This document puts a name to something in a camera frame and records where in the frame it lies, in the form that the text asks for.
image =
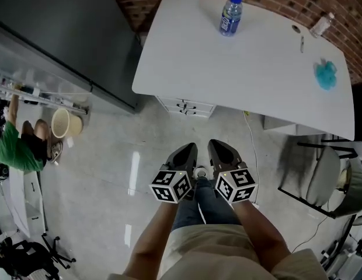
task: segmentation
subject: beige wastebasket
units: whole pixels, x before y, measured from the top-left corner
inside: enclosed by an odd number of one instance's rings
[[[82,131],[82,120],[64,108],[59,108],[53,115],[51,130],[55,137],[76,136]]]

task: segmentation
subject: bottle label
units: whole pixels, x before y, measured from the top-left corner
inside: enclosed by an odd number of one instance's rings
[[[220,30],[224,33],[235,33],[240,20],[233,20],[224,9],[221,15]]]

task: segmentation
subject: table top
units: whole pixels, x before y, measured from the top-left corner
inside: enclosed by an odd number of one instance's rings
[[[224,37],[218,26],[225,2],[162,0],[133,91],[251,111],[354,139],[343,53],[324,38],[313,38],[306,27],[245,3],[236,35]],[[337,68],[337,84],[329,91],[314,75],[321,59]]]

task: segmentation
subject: black shorts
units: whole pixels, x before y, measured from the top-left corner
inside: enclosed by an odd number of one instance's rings
[[[45,166],[47,162],[47,140],[42,141],[34,134],[22,134],[22,140],[29,147],[34,155],[34,158],[36,160],[41,160],[43,162],[43,166]]]

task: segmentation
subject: plastic bottle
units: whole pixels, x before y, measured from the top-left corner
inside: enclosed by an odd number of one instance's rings
[[[233,36],[237,30],[242,14],[242,0],[227,0],[221,15],[220,33]]]
[[[329,12],[326,16],[320,18],[315,26],[309,30],[309,32],[311,32],[313,37],[319,37],[320,35],[322,35],[322,33],[325,32],[326,29],[331,26],[333,19],[334,15]]]

